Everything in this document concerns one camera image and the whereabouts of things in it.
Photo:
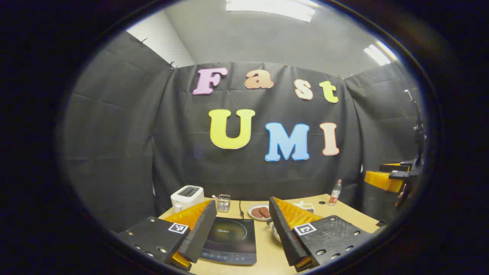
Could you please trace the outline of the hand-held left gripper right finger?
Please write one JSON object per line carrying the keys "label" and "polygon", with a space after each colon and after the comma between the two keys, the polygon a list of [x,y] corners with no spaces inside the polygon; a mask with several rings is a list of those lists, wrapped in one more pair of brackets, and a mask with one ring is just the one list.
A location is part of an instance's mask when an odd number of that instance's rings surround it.
{"label": "hand-held left gripper right finger", "polygon": [[269,212],[287,262],[298,272],[332,266],[373,239],[337,215],[321,217],[275,197]]}

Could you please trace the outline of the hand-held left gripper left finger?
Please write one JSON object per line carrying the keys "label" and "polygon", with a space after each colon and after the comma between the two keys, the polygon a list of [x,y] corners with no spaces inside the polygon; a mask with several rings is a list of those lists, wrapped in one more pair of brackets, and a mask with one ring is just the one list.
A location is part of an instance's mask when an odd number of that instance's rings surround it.
{"label": "hand-held left gripper left finger", "polygon": [[163,219],[145,218],[117,237],[160,264],[189,271],[201,255],[216,215],[215,201],[207,200]]}

